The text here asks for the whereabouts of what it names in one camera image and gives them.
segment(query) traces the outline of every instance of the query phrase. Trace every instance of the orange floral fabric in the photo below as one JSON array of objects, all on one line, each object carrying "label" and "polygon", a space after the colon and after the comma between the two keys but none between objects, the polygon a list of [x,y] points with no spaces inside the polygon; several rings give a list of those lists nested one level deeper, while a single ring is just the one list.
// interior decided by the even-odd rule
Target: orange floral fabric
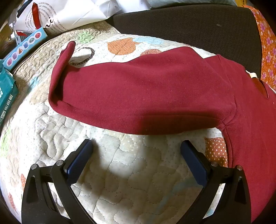
[{"label": "orange floral fabric", "polygon": [[252,11],[260,33],[262,42],[261,80],[276,90],[276,37],[259,10],[246,5],[243,7]]},{"label": "orange floral fabric", "polygon": [[216,161],[220,166],[227,167],[227,149],[224,138],[204,138],[205,156],[212,162]]}]

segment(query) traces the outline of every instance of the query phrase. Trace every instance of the white quilt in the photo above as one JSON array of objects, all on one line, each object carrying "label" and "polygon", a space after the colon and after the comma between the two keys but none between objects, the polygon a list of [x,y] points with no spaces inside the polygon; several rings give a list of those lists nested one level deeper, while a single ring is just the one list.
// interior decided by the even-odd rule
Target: white quilt
[{"label": "white quilt", "polygon": [[[19,95],[0,138],[1,189],[10,210],[21,220],[23,189],[32,164],[53,165],[89,138],[94,141],[94,153],[72,189],[93,219],[98,224],[175,224],[201,190],[180,154],[180,144],[189,139],[205,153],[204,137],[222,137],[221,132],[213,128],[177,135],[130,135],[56,113],[48,102],[51,72],[71,40],[76,41],[76,49],[70,63],[77,67],[126,62],[141,54],[186,46],[120,34],[102,21],[48,41],[21,63],[14,73]],[[193,49],[203,58],[213,55]],[[53,185],[51,190],[61,214],[67,216]]]}]

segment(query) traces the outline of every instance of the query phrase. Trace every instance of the teal box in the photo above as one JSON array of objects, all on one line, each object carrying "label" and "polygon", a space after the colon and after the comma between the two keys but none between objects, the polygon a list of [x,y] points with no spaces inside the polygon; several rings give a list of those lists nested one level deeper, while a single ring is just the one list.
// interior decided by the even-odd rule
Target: teal box
[{"label": "teal box", "polygon": [[47,34],[41,27],[33,34],[28,36],[21,44],[19,44],[3,62],[3,66],[11,71],[18,63],[24,58],[24,56],[39,43],[42,43],[47,38]]},{"label": "teal box", "polygon": [[11,73],[2,65],[0,60],[0,127],[12,103],[18,95],[18,88]]}]

